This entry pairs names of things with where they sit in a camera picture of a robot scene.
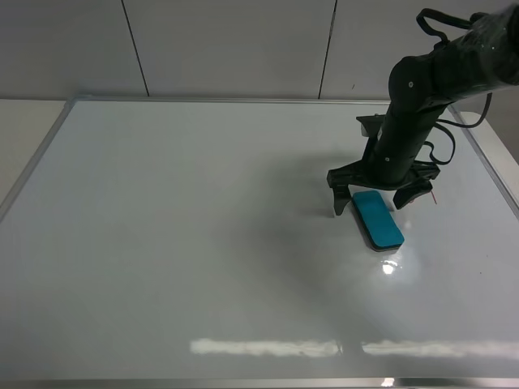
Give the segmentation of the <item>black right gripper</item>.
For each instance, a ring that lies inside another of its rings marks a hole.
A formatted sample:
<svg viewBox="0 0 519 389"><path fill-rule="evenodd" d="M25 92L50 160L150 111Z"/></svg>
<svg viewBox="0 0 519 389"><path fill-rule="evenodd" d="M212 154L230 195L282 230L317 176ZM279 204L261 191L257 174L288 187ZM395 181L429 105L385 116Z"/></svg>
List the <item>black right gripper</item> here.
<svg viewBox="0 0 519 389"><path fill-rule="evenodd" d="M396 191L393 204L400 210L418 197L430 193L433 189L430 181L435 180L439 173L439 166L433 162L376 156L331 169L327 174L327 183L332 190L334 215L341 216L350 203L352 194L349 186Z"/></svg>

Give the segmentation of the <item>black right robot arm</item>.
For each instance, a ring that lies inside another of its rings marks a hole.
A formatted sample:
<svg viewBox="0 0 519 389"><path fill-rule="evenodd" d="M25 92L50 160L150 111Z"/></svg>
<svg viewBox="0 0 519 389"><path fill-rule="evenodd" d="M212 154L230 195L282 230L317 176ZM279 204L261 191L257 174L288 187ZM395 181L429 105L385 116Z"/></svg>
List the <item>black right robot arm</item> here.
<svg viewBox="0 0 519 389"><path fill-rule="evenodd" d="M518 6L460 19L425 8L416 17L434 49L402 58L388 80L390 105L384 114L359 116L367 144L361 160L328 171L333 209L341 215L351 201L351 186L395 193L401 209L432 190L442 160L418 160L428 136L437 128L447 134L452 122L442 119L449 105L480 94L490 103L495 90L518 84Z"/></svg>

